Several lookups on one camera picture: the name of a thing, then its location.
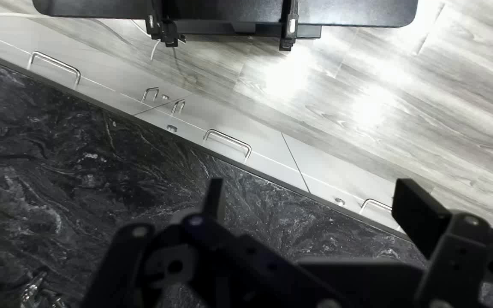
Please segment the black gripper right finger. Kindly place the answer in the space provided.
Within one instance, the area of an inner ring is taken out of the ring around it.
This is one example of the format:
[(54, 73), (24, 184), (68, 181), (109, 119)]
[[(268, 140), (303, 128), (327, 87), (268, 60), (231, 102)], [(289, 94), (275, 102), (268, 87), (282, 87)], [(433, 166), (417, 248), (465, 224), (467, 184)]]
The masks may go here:
[(445, 208), (409, 178), (395, 181), (392, 217), (428, 260), (414, 294), (416, 308), (489, 308), (482, 284), (493, 284), (493, 227), (482, 217)]

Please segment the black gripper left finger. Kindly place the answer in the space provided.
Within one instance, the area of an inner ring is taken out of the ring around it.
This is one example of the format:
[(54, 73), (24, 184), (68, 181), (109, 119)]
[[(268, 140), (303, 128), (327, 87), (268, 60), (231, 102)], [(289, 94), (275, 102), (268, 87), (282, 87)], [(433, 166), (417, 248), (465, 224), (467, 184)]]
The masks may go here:
[(222, 179), (212, 179), (202, 210), (162, 231), (149, 222), (123, 226), (80, 308), (155, 308), (178, 284), (208, 308), (339, 308), (330, 285), (219, 224), (220, 191)]

